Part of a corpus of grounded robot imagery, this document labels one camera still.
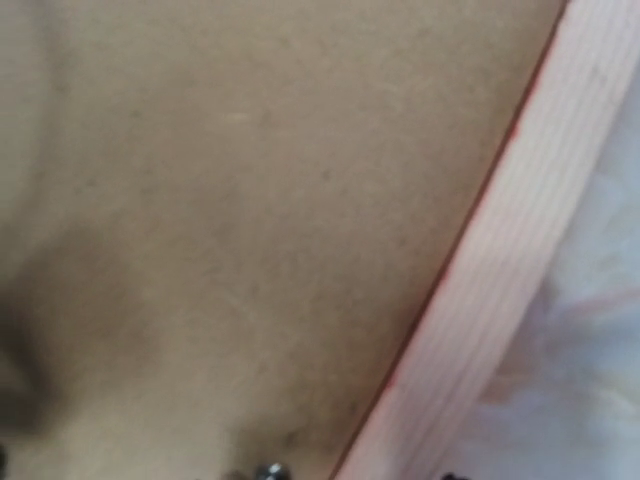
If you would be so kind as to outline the brown frame backing board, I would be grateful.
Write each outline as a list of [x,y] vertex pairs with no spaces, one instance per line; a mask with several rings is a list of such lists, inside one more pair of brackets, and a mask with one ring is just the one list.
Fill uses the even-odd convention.
[[558,1],[5,1],[12,479],[326,479]]

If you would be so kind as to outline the red wooden picture frame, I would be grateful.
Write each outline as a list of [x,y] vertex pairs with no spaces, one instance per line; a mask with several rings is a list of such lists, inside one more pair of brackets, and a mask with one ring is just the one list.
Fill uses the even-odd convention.
[[635,1],[568,1],[406,346],[334,470],[434,479],[507,350],[639,62]]

